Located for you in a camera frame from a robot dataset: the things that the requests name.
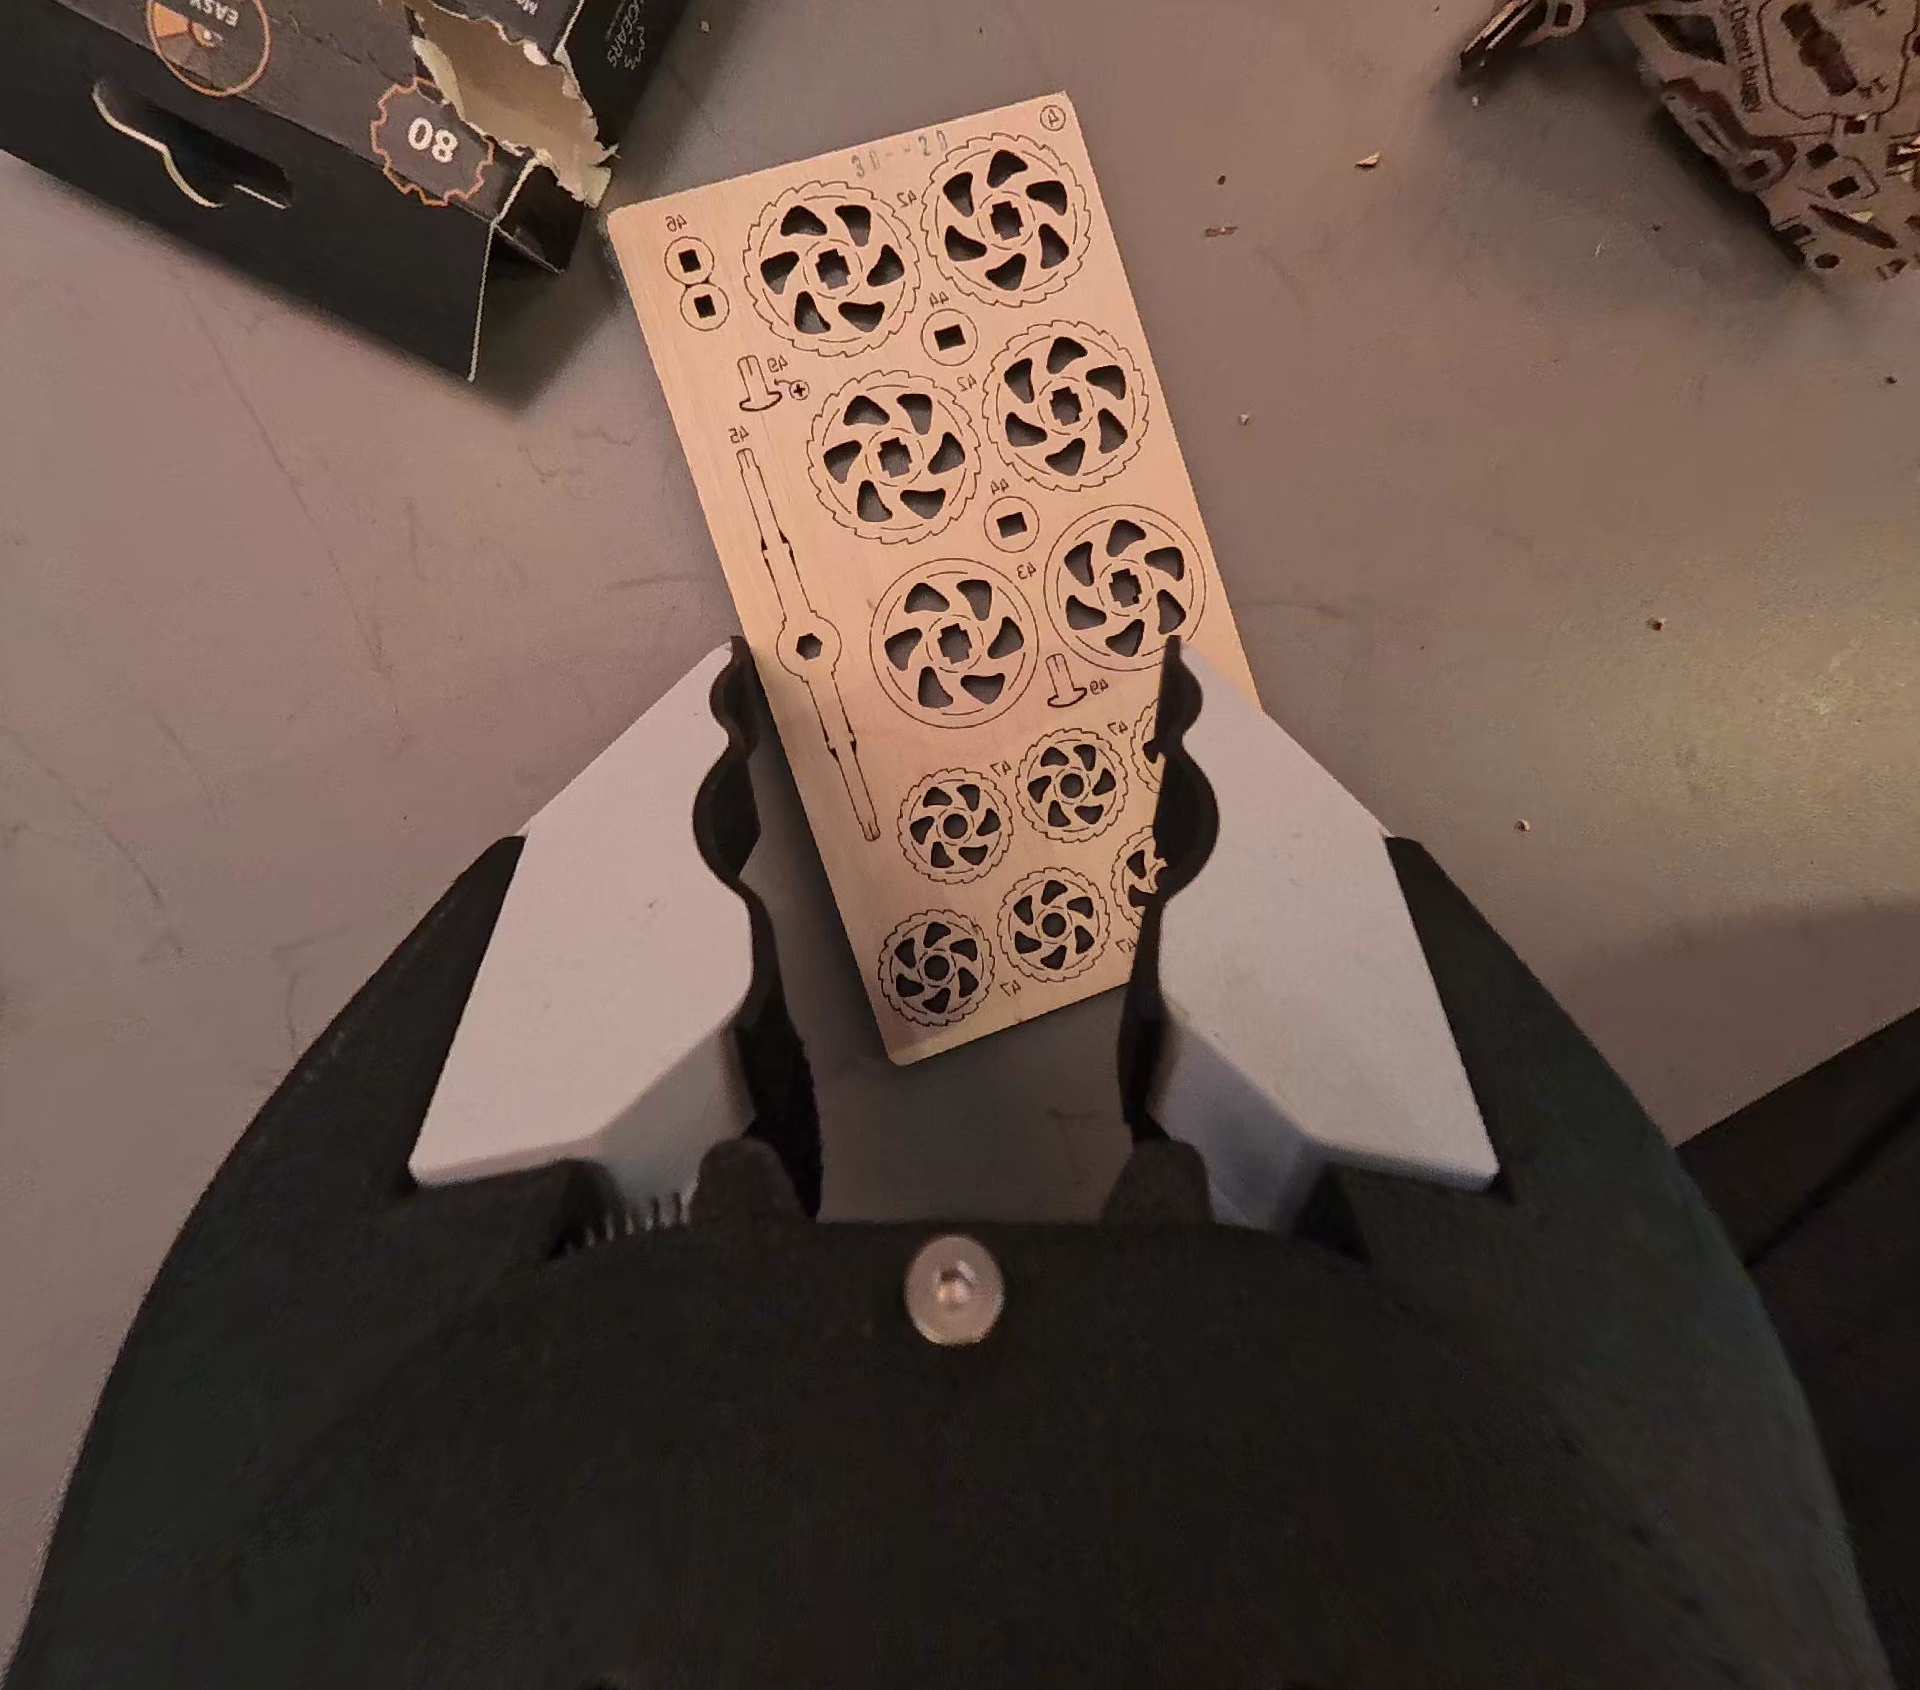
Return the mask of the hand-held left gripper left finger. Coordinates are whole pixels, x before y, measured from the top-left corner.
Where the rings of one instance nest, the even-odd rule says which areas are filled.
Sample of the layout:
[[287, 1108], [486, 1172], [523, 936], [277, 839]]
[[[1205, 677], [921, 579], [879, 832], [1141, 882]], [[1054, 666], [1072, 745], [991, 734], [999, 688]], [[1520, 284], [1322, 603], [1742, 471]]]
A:
[[745, 882], [758, 698], [746, 644], [716, 648], [523, 828], [420, 1187], [582, 1160], [649, 1212], [693, 1204], [709, 1150], [756, 1137], [820, 1208], [818, 1103]]

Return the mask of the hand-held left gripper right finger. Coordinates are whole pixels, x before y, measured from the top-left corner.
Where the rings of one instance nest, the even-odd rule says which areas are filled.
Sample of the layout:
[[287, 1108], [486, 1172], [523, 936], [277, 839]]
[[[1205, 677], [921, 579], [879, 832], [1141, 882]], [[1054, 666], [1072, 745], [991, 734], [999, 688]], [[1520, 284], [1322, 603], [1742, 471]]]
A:
[[1234, 680], [1164, 650], [1149, 895], [1120, 1015], [1139, 1150], [1209, 1217], [1290, 1226], [1329, 1166], [1479, 1192], [1499, 1157], [1389, 852]]

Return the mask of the wooden parts sheet gear wheels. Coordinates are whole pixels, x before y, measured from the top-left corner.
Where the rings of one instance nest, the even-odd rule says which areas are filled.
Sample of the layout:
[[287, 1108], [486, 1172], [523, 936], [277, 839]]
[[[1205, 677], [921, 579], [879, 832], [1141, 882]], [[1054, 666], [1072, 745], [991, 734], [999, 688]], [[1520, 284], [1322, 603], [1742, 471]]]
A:
[[606, 236], [889, 1058], [1129, 982], [1164, 648], [1255, 683], [1070, 96]]

